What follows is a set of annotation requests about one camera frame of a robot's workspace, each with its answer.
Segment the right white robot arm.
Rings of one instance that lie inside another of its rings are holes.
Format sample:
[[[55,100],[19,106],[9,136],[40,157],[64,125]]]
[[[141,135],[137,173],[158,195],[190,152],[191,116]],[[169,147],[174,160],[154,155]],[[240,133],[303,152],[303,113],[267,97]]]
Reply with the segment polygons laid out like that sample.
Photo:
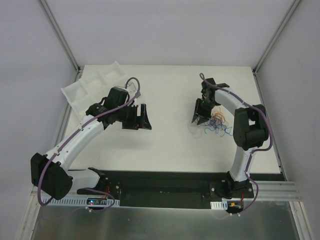
[[[272,147],[272,130],[262,104],[250,105],[232,92],[228,84],[217,84],[202,73],[200,78],[201,97],[196,99],[191,122],[198,126],[213,125],[213,109],[220,106],[233,115],[232,136],[237,148],[225,192],[234,198],[242,193],[243,184],[249,181],[254,154]]]

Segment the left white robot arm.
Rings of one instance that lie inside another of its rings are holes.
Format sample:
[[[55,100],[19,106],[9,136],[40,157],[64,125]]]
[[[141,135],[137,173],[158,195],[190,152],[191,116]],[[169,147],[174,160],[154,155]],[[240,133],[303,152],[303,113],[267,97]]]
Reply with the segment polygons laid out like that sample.
[[[102,194],[107,188],[104,173],[93,167],[71,171],[70,166],[82,150],[115,122],[124,130],[151,130],[147,105],[136,105],[129,92],[113,87],[108,96],[91,105],[77,127],[57,146],[45,154],[35,153],[30,160],[31,182],[55,200],[69,191],[89,188]]]

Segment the white foam compartment tray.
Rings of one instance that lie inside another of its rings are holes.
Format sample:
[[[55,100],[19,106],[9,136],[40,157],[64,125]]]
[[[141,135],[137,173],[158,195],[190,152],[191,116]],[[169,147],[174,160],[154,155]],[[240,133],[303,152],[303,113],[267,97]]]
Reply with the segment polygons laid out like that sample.
[[[112,87],[124,89],[129,78],[116,61],[110,65],[87,64],[82,76],[61,91],[77,119],[81,120],[86,110],[106,97]]]

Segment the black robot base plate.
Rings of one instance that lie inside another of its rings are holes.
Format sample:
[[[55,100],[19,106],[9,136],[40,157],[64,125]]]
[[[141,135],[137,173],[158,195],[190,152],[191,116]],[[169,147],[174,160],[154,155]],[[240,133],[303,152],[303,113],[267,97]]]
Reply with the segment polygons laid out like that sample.
[[[223,199],[243,204],[254,198],[245,180],[232,183],[223,172],[167,172],[103,170],[97,193],[107,191],[122,207],[210,209]]]

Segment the aluminium front rail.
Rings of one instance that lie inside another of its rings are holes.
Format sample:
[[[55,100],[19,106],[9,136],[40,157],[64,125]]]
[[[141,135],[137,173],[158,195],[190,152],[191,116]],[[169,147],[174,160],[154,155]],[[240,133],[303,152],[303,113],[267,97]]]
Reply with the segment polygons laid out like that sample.
[[[301,202],[302,197],[294,181],[257,181],[258,201]]]

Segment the left aluminium frame post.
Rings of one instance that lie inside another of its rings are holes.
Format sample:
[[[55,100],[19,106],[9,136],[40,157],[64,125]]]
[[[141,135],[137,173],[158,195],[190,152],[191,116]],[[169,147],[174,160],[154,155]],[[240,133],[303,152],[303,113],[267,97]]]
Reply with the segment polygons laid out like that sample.
[[[42,8],[45,17],[47,18],[60,46],[62,47],[64,53],[66,54],[69,62],[71,63],[72,67],[77,73],[81,72],[81,66],[79,65],[78,61],[76,60],[60,26],[58,21],[56,20],[56,17],[54,16],[54,13],[52,12],[49,3],[47,0],[38,0],[37,1]]]

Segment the aluminium frame post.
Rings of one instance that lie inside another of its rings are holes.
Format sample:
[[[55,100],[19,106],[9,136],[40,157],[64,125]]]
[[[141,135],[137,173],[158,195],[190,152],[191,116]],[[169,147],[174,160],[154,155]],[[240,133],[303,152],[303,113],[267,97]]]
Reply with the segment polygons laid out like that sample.
[[[69,62],[71,63],[72,67],[77,73],[81,72],[81,66],[79,65],[78,61],[76,60],[60,26],[58,21],[56,20],[56,17],[54,16],[54,13],[52,12],[49,3],[47,0],[38,0],[37,1],[42,8],[45,17],[47,18],[60,46],[62,47],[64,53],[66,54]]]
[[[293,15],[295,14],[295,12],[297,11],[298,7],[301,5],[302,2],[303,2],[302,0],[293,0],[291,2],[289,8],[285,12],[285,14],[284,14],[283,18],[281,19],[279,25],[277,26],[275,32],[273,33],[271,39],[269,40],[266,48],[264,49],[262,55],[260,56],[258,62],[256,63],[256,65],[252,69],[252,72],[253,72],[254,76],[256,76],[257,73],[260,71],[263,63],[266,60],[266,58],[268,57],[268,55],[273,50],[273,48],[276,45],[278,39],[281,37],[283,31],[285,30],[285,28],[289,24],[291,18],[293,17]]]

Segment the right aluminium frame post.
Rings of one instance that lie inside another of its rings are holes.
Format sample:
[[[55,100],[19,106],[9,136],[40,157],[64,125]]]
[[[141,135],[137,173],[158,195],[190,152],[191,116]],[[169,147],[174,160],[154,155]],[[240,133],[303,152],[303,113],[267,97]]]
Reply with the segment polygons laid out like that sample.
[[[252,69],[252,72],[253,72],[254,76],[256,76],[257,73],[260,71],[263,63],[266,60],[266,58],[268,57],[268,55],[273,50],[273,48],[276,45],[278,39],[281,37],[283,31],[285,30],[285,28],[289,24],[291,18],[293,17],[293,15],[295,14],[295,12],[297,11],[298,7],[301,5],[302,2],[303,2],[302,0],[293,0],[291,2],[289,8],[285,12],[285,14],[284,14],[283,18],[281,19],[279,25],[277,26],[275,32],[273,33],[271,39],[269,40],[266,48],[264,49],[262,55],[260,56],[258,62],[256,63],[256,65]]]

